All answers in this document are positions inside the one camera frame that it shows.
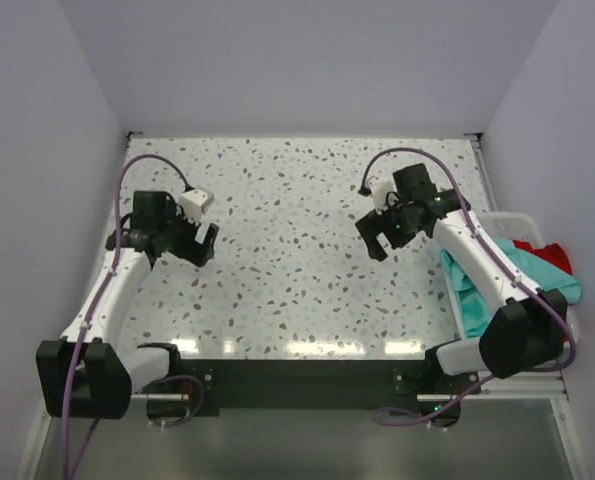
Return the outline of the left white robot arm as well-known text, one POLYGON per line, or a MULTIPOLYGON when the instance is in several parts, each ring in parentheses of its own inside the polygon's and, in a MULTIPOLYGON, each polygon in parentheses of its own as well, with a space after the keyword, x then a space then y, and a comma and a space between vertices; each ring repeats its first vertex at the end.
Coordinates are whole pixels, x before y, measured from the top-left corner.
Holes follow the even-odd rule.
POLYGON ((209 224, 203 240, 196 239, 213 201, 201 188, 179 197, 134 193, 131 212, 107 238, 99 276, 81 310, 59 339, 42 341, 36 351, 50 416, 120 419, 132 395, 150 384, 162 392, 182 385, 184 368, 175 345, 146 343, 124 357, 115 347, 134 297, 162 255, 198 268, 213 258, 218 226, 209 224))

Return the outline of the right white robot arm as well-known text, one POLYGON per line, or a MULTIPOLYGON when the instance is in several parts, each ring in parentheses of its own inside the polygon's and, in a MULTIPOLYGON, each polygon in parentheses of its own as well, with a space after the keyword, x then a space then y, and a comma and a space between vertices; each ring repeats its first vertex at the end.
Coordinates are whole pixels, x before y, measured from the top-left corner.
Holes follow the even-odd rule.
POLYGON ((434 239, 482 295, 490 323, 477 338, 438 345, 425 354, 425 386, 446 392, 458 375, 487 370, 499 379, 551 369, 571 335, 568 302, 524 273, 493 241, 457 189, 440 191, 424 164, 406 167, 391 180, 363 181, 360 194, 373 209, 355 224, 371 259, 410 243, 423 232, 434 239))

